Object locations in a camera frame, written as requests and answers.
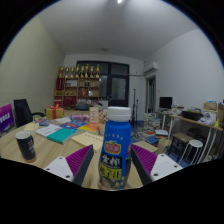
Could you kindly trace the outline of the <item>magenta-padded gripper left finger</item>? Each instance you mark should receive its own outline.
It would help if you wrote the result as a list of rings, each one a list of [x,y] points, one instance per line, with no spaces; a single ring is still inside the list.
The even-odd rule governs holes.
[[[67,157],[57,157],[44,170],[81,186],[93,155],[93,146],[89,145]]]

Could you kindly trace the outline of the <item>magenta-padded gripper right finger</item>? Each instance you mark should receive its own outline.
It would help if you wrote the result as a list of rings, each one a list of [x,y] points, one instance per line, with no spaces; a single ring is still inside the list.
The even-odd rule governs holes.
[[[166,154],[155,155],[134,144],[131,145],[131,156],[143,185],[148,185],[182,169]]]

